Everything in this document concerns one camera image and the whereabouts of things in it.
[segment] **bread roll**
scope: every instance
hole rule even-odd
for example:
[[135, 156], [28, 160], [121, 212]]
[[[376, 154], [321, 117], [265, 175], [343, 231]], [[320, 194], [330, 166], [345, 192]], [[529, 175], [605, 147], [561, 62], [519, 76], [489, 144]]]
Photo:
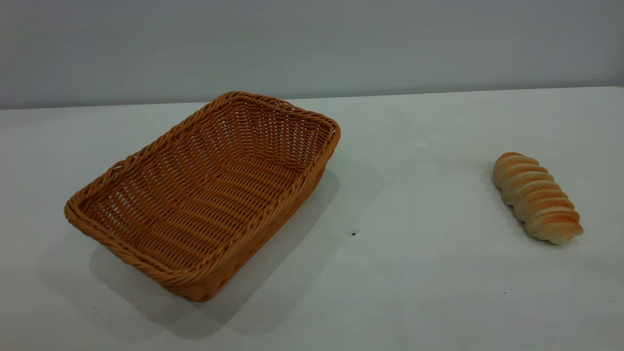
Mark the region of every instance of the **bread roll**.
[[494, 183], [531, 236], [562, 245], [583, 233], [572, 201], [537, 160], [503, 154], [494, 166]]

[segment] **rectangular basket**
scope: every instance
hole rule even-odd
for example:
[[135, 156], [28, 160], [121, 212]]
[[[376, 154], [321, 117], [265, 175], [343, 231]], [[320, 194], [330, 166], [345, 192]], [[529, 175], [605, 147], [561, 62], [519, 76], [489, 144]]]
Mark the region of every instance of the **rectangular basket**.
[[322, 114], [229, 92], [72, 196], [65, 216], [171, 293], [206, 301], [308, 198], [339, 138]]

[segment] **gray wall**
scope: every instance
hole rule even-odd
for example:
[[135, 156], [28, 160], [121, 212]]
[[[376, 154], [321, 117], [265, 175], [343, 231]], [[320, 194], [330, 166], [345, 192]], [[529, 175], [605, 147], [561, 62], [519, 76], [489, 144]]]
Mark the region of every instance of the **gray wall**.
[[624, 81], [624, 0], [0, 0], [0, 107]]

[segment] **bread loaf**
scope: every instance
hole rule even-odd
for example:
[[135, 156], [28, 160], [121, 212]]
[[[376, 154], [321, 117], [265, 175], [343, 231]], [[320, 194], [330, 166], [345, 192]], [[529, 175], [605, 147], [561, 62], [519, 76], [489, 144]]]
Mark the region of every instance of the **bread loaf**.
[[494, 183], [531, 236], [561, 245], [583, 233], [572, 201], [537, 160], [503, 154], [494, 166]]

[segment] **white table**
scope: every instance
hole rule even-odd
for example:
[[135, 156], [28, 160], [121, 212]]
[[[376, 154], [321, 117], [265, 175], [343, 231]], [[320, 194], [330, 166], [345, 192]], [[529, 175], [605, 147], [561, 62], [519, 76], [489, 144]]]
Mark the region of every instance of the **white table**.
[[[342, 139], [310, 199], [204, 304], [63, 216], [203, 104], [0, 111], [0, 349], [624, 347], [624, 89], [292, 102]], [[507, 151], [548, 168], [584, 235], [527, 237], [490, 181]]]

